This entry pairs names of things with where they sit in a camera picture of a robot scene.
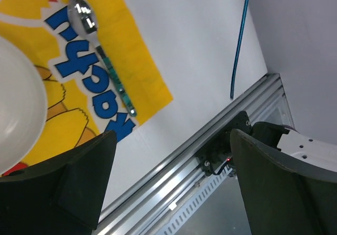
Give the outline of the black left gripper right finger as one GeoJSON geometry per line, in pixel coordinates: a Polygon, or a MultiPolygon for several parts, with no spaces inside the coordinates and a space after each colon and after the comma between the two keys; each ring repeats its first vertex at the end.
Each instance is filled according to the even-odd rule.
{"type": "Polygon", "coordinates": [[[230,144],[252,234],[336,234],[336,172],[241,130],[230,144]]]}

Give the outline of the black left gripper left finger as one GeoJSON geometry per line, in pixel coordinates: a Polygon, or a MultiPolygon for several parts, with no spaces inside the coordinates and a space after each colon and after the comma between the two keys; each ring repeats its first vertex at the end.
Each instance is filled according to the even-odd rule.
{"type": "Polygon", "coordinates": [[[1,234],[92,234],[116,152],[114,131],[1,177],[1,234]]]}

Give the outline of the white round plate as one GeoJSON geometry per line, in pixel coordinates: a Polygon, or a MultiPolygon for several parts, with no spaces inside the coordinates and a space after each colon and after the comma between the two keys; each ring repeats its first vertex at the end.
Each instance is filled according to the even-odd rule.
{"type": "Polygon", "coordinates": [[[34,147],[45,126],[47,95],[33,63],[1,38],[1,173],[34,147]]]}

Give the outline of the green-handled silver spoon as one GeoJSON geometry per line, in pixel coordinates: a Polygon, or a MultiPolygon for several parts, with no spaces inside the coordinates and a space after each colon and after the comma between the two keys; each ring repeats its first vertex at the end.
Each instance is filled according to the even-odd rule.
{"type": "Polygon", "coordinates": [[[122,84],[111,60],[106,55],[98,40],[98,21],[96,14],[86,0],[69,0],[67,15],[73,30],[83,39],[87,40],[95,49],[101,63],[105,67],[120,99],[131,117],[137,116],[131,98],[122,84]]]}

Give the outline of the blue metallic fork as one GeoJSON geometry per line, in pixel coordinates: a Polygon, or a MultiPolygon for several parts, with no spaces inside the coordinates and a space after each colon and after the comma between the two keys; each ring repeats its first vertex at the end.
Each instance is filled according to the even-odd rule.
{"type": "Polygon", "coordinates": [[[242,11],[242,18],[240,23],[239,35],[237,39],[233,69],[232,69],[232,76],[231,76],[231,85],[230,85],[230,99],[234,100],[234,89],[235,89],[235,79],[236,79],[236,72],[237,72],[237,65],[239,62],[240,50],[242,45],[245,21],[248,11],[249,0],[244,0],[243,11],[242,11]]]}

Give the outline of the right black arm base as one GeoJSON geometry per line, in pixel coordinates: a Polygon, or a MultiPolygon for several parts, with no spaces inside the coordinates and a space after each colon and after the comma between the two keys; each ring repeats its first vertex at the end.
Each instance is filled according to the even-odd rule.
{"type": "Polygon", "coordinates": [[[207,177],[220,175],[228,164],[233,164],[230,146],[233,129],[250,133],[252,126],[246,111],[240,111],[196,152],[200,167],[207,177]]]}

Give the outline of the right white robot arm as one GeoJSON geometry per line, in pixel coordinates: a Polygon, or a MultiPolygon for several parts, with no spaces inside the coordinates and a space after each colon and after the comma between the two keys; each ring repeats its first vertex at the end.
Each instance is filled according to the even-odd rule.
{"type": "Polygon", "coordinates": [[[336,171],[336,145],[302,135],[287,125],[268,122],[255,123],[251,136],[306,163],[336,171]]]}

